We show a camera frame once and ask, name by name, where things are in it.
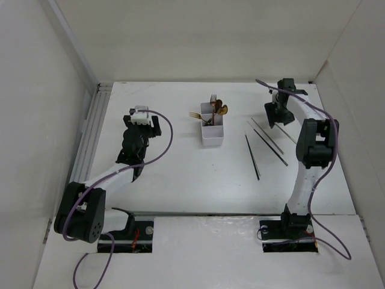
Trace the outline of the dark grey chopstick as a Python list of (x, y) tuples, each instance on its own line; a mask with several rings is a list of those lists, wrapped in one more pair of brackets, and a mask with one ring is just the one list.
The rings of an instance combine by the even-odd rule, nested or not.
[(253, 152), (251, 150), (251, 146), (250, 146), (250, 142), (248, 140), (248, 137), (247, 137), (247, 134), (245, 133), (245, 139), (246, 139), (246, 142), (247, 142), (247, 146), (248, 146), (248, 150), (249, 150), (249, 153), (250, 153), (250, 156), (251, 156), (251, 161), (253, 163), (253, 167), (254, 167), (254, 170), (255, 170), (255, 173), (256, 173), (256, 178), (258, 181), (260, 181), (260, 173), (259, 173), (259, 169), (257, 167), (257, 163), (256, 163), (256, 160), (254, 158), (254, 155), (253, 155)]
[(252, 130), (262, 139), (262, 141), (272, 150), (272, 152), (277, 156), (277, 158), (288, 167), (289, 164), (279, 155), (279, 153), (262, 137), (262, 135), (251, 125), (249, 121), (247, 123), (251, 126)]

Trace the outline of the silver chopstick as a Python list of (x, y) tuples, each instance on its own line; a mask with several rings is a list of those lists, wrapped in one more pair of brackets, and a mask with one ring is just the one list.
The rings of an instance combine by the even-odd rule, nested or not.
[(276, 124), (276, 127), (278, 127), (278, 129), (281, 130), (281, 132), (284, 133), (284, 135), (286, 135), (293, 143), (297, 144), (297, 141), (290, 134), (288, 134), (281, 126)]
[(269, 134), (253, 119), (251, 120), (254, 122), (254, 124), (267, 136), (267, 138), (271, 141), (271, 143), (278, 149), (278, 151), (284, 155), (284, 151), (280, 148), (280, 146), (269, 136)]

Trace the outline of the gold spoon green handle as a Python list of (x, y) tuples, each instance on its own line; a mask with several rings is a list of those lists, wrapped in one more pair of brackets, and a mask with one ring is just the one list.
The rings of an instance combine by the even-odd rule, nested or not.
[(227, 105), (223, 105), (221, 108), (219, 108), (218, 111), (212, 115), (211, 124), (214, 125), (214, 123), (215, 123), (215, 116), (216, 115), (223, 116), (223, 115), (228, 113), (228, 110), (229, 109), (228, 109)]

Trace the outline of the gold fork green handle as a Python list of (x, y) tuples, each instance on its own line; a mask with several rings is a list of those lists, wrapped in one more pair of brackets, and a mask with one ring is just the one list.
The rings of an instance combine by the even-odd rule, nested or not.
[(204, 118), (202, 118), (202, 115), (199, 113), (189, 112), (188, 115), (189, 115), (189, 117), (193, 117), (195, 119), (201, 120), (206, 125), (211, 124), (211, 120), (205, 120)]

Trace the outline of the rose gold small fork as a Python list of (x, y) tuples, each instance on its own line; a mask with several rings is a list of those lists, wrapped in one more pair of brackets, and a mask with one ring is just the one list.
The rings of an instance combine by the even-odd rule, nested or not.
[(216, 103), (217, 103), (217, 95), (212, 94), (210, 98), (210, 105), (212, 107), (212, 117), (211, 117), (211, 124), (215, 125), (215, 113), (216, 113)]

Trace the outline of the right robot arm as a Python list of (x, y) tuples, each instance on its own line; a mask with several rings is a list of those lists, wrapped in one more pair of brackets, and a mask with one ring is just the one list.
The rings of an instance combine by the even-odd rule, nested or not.
[(304, 90), (298, 90), (294, 79), (283, 78), (276, 92), (270, 88), (272, 101), (264, 105), (269, 126), (301, 125), (295, 155), (298, 173), (291, 197), (279, 221), (279, 231), (285, 237), (296, 237), (310, 225), (309, 199), (321, 174), (335, 162), (336, 134), (339, 124), (331, 122), (321, 109), (309, 103)]

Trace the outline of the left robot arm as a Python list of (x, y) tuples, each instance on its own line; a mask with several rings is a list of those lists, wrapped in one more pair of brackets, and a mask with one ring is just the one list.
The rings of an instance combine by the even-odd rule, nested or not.
[(136, 181), (144, 166), (149, 140), (162, 134), (161, 114), (146, 106), (136, 106), (123, 117), (126, 129), (115, 163), (99, 176), (67, 184), (54, 221), (54, 231), (67, 241), (94, 243), (102, 235), (118, 240), (135, 230), (133, 213), (106, 207), (106, 201), (121, 188)]

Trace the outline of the white three-compartment utensil holder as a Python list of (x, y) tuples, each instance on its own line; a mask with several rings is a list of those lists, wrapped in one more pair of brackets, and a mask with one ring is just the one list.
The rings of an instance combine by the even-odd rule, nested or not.
[(202, 116), (202, 145), (204, 147), (221, 146), (224, 139), (223, 116), (216, 114), (214, 124), (212, 124), (212, 106), (208, 102), (200, 104), (200, 114)]

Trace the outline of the aluminium frame rail left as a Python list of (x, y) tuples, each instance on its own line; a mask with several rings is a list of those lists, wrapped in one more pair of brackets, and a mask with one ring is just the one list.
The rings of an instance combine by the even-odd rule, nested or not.
[(67, 183), (72, 181), (84, 182), (90, 177), (111, 92), (112, 83), (110, 82), (100, 83), (96, 86), (90, 104), (87, 106), (87, 114), (81, 119)]

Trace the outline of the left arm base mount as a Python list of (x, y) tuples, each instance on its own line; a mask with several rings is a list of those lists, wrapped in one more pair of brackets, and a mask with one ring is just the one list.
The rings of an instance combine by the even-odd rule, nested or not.
[(151, 253), (155, 222), (152, 216), (137, 216), (120, 208), (105, 211), (103, 234), (97, 252)]

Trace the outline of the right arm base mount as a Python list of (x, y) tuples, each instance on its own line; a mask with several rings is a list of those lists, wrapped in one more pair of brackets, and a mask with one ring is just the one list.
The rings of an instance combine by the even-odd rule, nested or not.
[(304, 226), (283, 227), (281, 220), (262, 219), (259, 221), (258, 238), (262, 241), (264, 253), (318, 253), (312, 223)]

